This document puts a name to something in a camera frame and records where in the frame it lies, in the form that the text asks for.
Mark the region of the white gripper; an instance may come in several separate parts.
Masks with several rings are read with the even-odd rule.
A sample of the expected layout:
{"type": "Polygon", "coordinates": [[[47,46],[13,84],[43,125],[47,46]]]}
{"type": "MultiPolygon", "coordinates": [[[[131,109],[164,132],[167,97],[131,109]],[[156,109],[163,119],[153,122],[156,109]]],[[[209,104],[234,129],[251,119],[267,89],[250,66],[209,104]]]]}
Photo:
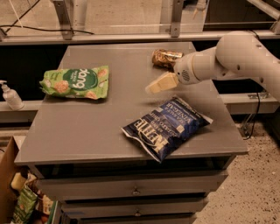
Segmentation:
{"type": "Polygon", "coordinates": [[[177,59],[173,67],[174,73],[166,72],[151,82],[145,91],[148,94],[159,93],[168,89],[175,88],[179,82],[184,85],[199,83],[199,78],[195,75],[193,69],[193,58],[195,52],[189,53],[180,59],[177,59]]]}

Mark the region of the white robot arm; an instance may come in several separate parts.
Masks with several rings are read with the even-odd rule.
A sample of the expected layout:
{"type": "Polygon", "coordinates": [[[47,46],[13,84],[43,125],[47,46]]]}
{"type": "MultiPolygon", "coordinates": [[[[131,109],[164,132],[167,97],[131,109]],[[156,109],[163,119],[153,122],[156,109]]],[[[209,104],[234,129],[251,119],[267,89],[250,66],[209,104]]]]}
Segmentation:
{"type": "Polygon", "coordinates": [[[145,89],[149,94],[206,80],[250,78],[280,101],[280,61],[254,34],[231,31],[215,47],[177,59],[171,73],[163,73],[145,89]]]}

